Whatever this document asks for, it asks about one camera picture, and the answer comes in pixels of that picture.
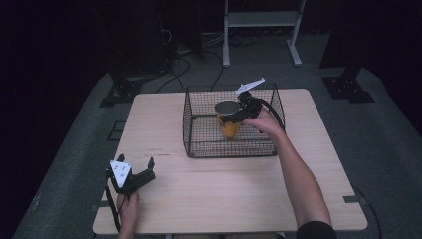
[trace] metal wire basket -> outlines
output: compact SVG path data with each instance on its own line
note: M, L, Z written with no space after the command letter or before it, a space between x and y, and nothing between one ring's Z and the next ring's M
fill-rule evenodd
M215 105L222 101L237 101L239 85L189 87L183 113L183 143L193 158L258 157L277 155L273 142L265 133L248 125L240 125L234 138L224 137L217 122ZM249 91L253 97L265 100L285 122L282 102L276 84L260 84Z

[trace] orange cup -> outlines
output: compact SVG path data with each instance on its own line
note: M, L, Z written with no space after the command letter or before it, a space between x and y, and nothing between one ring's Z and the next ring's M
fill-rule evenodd
M220 125L221 134L227 138L233 138L236 135L239 129L239 124L237 122L222 122L221 117L232 115L236 113L239 108L239 103L235 101L223 101L215 105L217 121Z

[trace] human hand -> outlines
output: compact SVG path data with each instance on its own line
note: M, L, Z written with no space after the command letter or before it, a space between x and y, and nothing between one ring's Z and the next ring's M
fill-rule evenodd
M277 121L264 107L261 108L260 114L256 118L245 119L242 121L242 124L253 126L257 130L266 133L270 138L274 138L280 133L284 133Z
M139 217L139 193L135 191L129 197L119 194L117 208L120 208L121 228L119 239L133 238Z

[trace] person's arm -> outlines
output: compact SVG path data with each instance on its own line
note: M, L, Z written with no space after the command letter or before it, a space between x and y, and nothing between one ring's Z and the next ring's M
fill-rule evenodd
M269 112L261 109L256 119L246 119L243 124L251 125L266 133L273 141L279 154L283 178L298 228L310 221L321 221L331 225L331 218L316 178Z
M120 208L121 228L118 239L132 239L137 226L139 216L139 193L136 191L125 198L125 195L119 194L117 206Z

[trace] black sleeve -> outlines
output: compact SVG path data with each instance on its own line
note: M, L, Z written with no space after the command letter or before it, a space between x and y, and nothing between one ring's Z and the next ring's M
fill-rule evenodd
M311 221L302 225L296 234L297 239L336 239L334 229L324 222Z

